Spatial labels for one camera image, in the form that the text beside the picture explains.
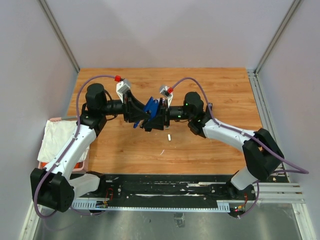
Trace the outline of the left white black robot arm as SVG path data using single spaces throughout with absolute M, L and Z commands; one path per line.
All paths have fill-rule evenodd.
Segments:
M 38 206 L 67 211 L 74 199 L 87 193 L 101 198 L 107 193 L 103 176 L 97 172 L 87 172 L 71 179 L 72 172 L 86 148 L 99 136 L 107 123 L 107 116 L 123 115 L 124 120 L 134 123 L 149 119 L 143 111 L 144 104 L 131 93 L 131 83 L 127 80 L 116 84 L 119 99 L 111 99 L 100 83 L 87 87 L 85 103 L 77 110 L 76 128 L 71 137 L 44 168 L 35 168 L 30 174 L 34 209 L 42 217 Z

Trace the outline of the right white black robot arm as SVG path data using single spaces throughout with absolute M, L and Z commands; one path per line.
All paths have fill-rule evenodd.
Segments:
M 241 151 L 245 167 L 237 171 L 228 182 L 227 196 L 240 199 L 245 188 L 254 182 L 266 180 L 280 165 L 283 153 L 268 130 L 241 129 L 225 124 L 210 115 L 211 107 L 204 107 L 197 92 L 188 92 L 181 106 L 169 106 L 164 99 L 150 98 L 144 111 L 150 115 L 140 127 L 145 131 L 164 130 L 171 121 L 186 120 L 190 131 L 203 138 L 218 140 Z

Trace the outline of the blue black stapler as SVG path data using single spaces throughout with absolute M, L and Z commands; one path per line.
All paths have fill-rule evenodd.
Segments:
M 146 104 L 144 104 L 145 107 L 144 107 L 144 111 L 149 114 L 149 119 L 152 119 L 156 116 L 157 114 L 157 108 L 158 108 L 158 99 L 156 98 L 153 98 L 152 96 L 149 98 L 149 100 L 147 101 Z M 134 123 L 133 127 L 134 128 L 137 128 L 138 127 L 138 124 L 141 122 L 141 121 L 137 121 Z

